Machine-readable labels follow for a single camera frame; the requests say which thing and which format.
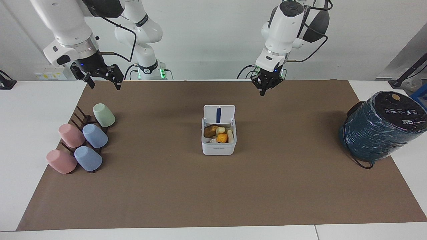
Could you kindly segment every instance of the bin lid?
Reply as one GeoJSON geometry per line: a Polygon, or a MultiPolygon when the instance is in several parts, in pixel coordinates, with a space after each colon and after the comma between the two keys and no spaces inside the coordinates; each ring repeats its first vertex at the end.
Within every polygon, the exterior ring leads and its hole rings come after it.
{"type": "Polygon", "coordinates": [[[207,123],[231,123],[235,111],[234,105],[205,105],[203,117],[207,123]]]}

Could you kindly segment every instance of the plastic cup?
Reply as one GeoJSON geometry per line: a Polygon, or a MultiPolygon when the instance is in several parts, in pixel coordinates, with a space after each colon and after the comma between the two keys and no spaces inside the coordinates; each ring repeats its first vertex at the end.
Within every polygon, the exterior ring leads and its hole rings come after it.
{"type": "Polygon", "coordinates": [[[76,126],[69,123],[60,126],[58,133],[69,147],[79,147],[85,142],[83,133],[76,126]]]}
{"type": "Polygon", "coordinates": [[[103,127],[109,127],[116,121],[116,117],[103,103],[98,103],[94,106],[94,115],[99,124],[103,127]]]}
{"type": "Polygon", "coordinates": [[[83,128],[83,135],[94,148],[103,147],[108,142],[107,135],[94,124],[86,125],[83,128]]]}
{"type": "Polygon", "coordinates": [[[77,166],[77,160],[73,156],[58,149],[50,151],[46,160],[53,169],[62,174],[72,172],[77,166]]]}
{"type": "Polygon", "coordinates": [[[95,171],[102,164],[102,157],[90,147],[81,146],[74,152],[79,164],[88,172],[95,171]]]}

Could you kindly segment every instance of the food item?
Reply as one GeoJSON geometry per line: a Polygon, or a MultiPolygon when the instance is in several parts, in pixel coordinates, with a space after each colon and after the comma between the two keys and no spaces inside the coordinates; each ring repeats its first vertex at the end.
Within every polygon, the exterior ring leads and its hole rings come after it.
{"type": "Polygon", "coordinates": [[[216,134],[223,134],[225,133],[225,127],[219,127],[216,129],[216,134]]]}
{"type": "Polygon", "coordinates": [[[205,129],[203,130],[203,136],[205,138],[211,138],[213,136],[215,136],[216,134],[216,129],[218,128],[218,125],[210,125],[205,127],[205,129]]]}
{"type": "Polygon", "coordinates": [[[226,134],[226,133],[219,134],[218,137],[216,138],[216,140],[219,143],[226,143],[228,140],[228,134],[226,134]]]}
{"type": "Polygon", "coordinates": [[[228,143],[233,143],[234,142],[233,131],[228,130],[227,135],[228,135],[228,143]]]}

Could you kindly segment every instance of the yellow toy food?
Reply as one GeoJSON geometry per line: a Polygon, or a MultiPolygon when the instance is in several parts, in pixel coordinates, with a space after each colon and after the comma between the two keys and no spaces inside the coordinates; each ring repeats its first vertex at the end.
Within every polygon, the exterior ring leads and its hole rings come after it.
{"type": "Polygon", "coordinates": [[[216,140],[218,143],[226,143],[228,140],[228,134],[226,133],[219,134],[216,140]]]}

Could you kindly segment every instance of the brown paper mat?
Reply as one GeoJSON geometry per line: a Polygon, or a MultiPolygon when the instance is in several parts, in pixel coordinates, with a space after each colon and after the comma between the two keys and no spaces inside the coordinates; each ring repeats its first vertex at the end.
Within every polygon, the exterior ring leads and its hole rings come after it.
{"type": "Polygon", "coordinates": [[[343,152],[338,128],[358,102],[346,81],[264,97],[250,82],[96,82],[79,106],[99,102],[117,117],[101,169],[48,166],[18,230],[427,220],[390,157],[365,170],[343,152]],[[205,104],[236,106],[233,155],[203,155],[205,104]]]}

